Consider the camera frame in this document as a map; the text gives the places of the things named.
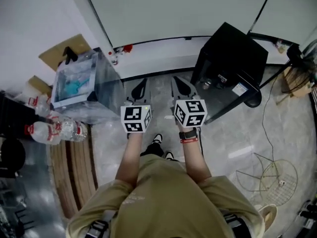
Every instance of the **white wall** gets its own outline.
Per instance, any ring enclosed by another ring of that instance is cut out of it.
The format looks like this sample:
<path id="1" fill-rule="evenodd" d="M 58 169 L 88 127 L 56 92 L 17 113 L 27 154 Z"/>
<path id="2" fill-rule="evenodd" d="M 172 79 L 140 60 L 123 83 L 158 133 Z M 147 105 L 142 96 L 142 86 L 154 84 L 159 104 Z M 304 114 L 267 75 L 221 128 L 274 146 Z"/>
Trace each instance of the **white wall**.
<path id="1" fill-rule="evenodd" d="M 210 36 L 226 21 L 247 33 L 265 0 L 92 0 L 114 47 Z"/>
<path id="2" fill-rule="evenodd" d="M 317 40 L 317 26 L 306 38 L 306 40 L 300 45 L 300 50 L 303 51 L 312 41 Z"/>
<path id="3" fill-rule="evenodd" d="M 317 25 L 317 0 L 267 0 L 252 32 L 302 45 Z"/>
<path id="4" fill-rule="evenodd" d="M 86 26 L 87 29 L 82 27 L 81 32 L 92 33 L 96 43 L 94 48 L 100 47 L 104 55 L 109 58 L 108 52 L 111 51 L 114 54 L 112 46 L 110 45 L 108 38 L 104 34 L 88 0 L 66 0 L 69 1 L 69 6 L 73 6 L 72 11 L 77 10 L 78 19 L 76 22 L 82 21 L 82 26 Z"/>
<path id="5" fill-rule="evenodd" d="M 39 54 L 79 33 L 100 46 L 73 0 L 0 0 L 0 89 L 19 92 L 33 75 L 51 85 Z"/>

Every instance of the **khaki shirt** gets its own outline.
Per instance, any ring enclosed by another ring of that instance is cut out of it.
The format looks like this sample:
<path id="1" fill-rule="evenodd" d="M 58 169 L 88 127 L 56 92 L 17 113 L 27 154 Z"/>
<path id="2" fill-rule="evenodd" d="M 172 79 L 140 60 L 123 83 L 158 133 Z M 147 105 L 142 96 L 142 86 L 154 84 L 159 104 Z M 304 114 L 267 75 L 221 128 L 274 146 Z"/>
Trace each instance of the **khaki shirt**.
<path id="1" fill-rule="evenodd" d="M 220 209 L 244 217 L 253 237 L 263 236 L 262 217 L 227 177 L 196 184 L 183 163 L 150 154 L 141 157 L 136 188 L 119 180 L 101 186 L 72 218 L 66 237 L 84 237 L 105 210 L 115 210 L 111 238 L 232 238 Z"/>

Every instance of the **wristwatch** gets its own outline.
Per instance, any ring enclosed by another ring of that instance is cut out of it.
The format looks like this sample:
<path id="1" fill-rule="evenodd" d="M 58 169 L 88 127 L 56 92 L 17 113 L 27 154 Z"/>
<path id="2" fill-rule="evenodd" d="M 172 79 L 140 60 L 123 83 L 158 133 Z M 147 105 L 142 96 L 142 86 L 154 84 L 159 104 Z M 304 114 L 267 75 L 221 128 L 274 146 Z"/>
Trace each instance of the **wristwatch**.
<path id="1" fill-rule="evenodd" d="M 196 128 L 193 128 L 193 130 L 191 130 L 189 132 L 180 132 L 179 133 L 179 138 L 180 139 L 187 139 L 187 138 L 192 138 L 192 137 L 197 137 Z"/>

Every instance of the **plastic bottle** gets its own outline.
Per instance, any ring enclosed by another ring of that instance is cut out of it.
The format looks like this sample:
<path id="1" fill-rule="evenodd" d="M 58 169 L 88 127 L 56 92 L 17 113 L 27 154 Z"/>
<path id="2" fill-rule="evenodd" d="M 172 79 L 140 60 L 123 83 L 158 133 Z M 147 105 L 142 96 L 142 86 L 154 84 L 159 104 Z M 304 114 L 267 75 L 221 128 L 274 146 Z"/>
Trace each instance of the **plastic bottle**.
<path id="1" fill-rule="evenodd" d="M 84 141 L 87 137 L 88 131 L 86 126 L 72 119 L 65 119 L 59 122 L 60 137 L 62 140 L 80 142 Z"/>
<path id="2" fill-rule="evenodd" d="M 29 105 L 34 108 L 35 114 L 41 117 L 47 117 L 50 115 L 50 102 L 51 99 L 46 95 L 29 99 Z"/>
<path id="3" fill-rule="evenodd" d="M 118 58 L 116 57 L 116 55 L 112 54 L 112 52 L 108 52 L 108 55 L 110 56 L 112 64 L 113 65 L 117 65 L 118 64 Z"/>
<path id="4" fill-rule="evenodd" d="M 36 115 L 51 119 L 54 122 L 64 120 L 60 113 L 50 110 L 50 103 L 51 98 L 47 95 L 41 95 L 36 98 L 30 98 L 28 104 L 34 108 Z"/>
<path id="5" fill-rule="evenodd" d="M 61 141 L 59 130 L 53 124 L 37 121 L 28 127 L 28 132 L 39 143 L 58 145 Z"/>

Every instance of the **white cube with black markers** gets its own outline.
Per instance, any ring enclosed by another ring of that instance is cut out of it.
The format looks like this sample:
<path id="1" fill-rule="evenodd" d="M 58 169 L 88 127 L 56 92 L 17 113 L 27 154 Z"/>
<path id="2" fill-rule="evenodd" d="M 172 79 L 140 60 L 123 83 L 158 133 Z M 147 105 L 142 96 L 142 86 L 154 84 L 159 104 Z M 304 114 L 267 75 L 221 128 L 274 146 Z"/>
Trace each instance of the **white cube with black markers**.
<path id="1" fill-rule="evenodd" d="M 121 123 L 127 133 L 144 133 L 151 118 L 150 105 L 121 106 Z"/>
<path id="2" fill-rule="evenodd" d="M 174 116 L 183 128 L 201 127 L 207 116 L 204 100 L 177 100 Z"/>

